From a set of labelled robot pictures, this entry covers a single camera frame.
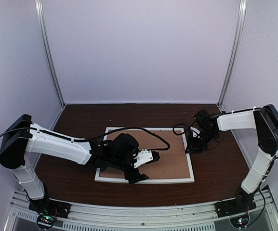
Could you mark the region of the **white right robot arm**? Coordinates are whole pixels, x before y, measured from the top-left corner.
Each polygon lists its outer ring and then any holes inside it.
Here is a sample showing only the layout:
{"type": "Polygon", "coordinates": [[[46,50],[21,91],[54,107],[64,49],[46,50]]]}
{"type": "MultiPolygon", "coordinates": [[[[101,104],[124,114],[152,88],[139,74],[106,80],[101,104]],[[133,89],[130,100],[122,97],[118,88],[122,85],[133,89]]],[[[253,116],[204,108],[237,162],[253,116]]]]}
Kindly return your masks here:
{"type": "Polygon", "coordinates": [[[239,111],[210,114],[207,110],[198,111],[193,116],[187,137],[186,152],[199,154],[209,150],[209,142],[219,138],[220,132],[252,130],[254,143],[257,144],[252,165],[245,179],[236,191],[232,209],[242,212],[250,205],[250,198],[255,194],[262,181],[278,158],[278,111],[273,104],[252,107],[239,111]]]}

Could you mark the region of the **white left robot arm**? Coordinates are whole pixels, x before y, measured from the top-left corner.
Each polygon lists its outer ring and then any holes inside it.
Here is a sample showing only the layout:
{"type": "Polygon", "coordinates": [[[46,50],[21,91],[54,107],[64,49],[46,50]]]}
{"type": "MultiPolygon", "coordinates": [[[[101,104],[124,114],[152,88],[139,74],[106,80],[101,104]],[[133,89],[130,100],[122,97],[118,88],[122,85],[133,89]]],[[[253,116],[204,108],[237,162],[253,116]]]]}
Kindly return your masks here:
{"type": "Polygon", "coordinates": [[[54,204],[47,198],[44,184],[25,159],[26,153],[46,154],[100,170],[115,168],[124,173],[130,184],[148,179],[138,168],[154,160],[150,150],[139,150],[139,143],[130,134],[122,133],[112,141],[79,139],[47,130],[33,123],[27,114],[8,127],[0,139],[0,164],[13,172],[44,214],[51,213],[54,204]]]}

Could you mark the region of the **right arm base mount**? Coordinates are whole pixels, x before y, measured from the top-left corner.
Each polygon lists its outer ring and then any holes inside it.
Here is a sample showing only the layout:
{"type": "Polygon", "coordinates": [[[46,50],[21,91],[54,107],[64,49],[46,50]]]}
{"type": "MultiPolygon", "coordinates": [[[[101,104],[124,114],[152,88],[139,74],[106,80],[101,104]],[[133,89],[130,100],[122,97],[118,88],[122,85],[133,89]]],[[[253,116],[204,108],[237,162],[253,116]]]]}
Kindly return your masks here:
{"type": "Polygon", "coordinates": [[[230,222],[234,228],[246,228],[250,224],[249,211],[256,208],[255,193],[256,191],[248,194],[239,186],[234,199],[219,200],[215,203],[218,218],[232,216],[230,222]]]}

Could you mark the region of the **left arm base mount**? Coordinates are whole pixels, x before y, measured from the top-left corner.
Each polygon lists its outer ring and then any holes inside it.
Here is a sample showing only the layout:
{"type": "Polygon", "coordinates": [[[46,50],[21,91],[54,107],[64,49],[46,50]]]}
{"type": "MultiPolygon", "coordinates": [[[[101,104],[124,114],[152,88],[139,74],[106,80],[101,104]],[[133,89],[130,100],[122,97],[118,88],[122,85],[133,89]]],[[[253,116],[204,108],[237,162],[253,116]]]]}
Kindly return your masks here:
{"type": "Polygon", "coordinates": [[[44,184],[44,197],[32,200],[28,194],[26,199],[29,201],[29,209],[37,212],[37,226],[42,230],[51,229],[58,218],[68,218],[71,205],[70,203],[51,200],[46,185],[44,184]]]}

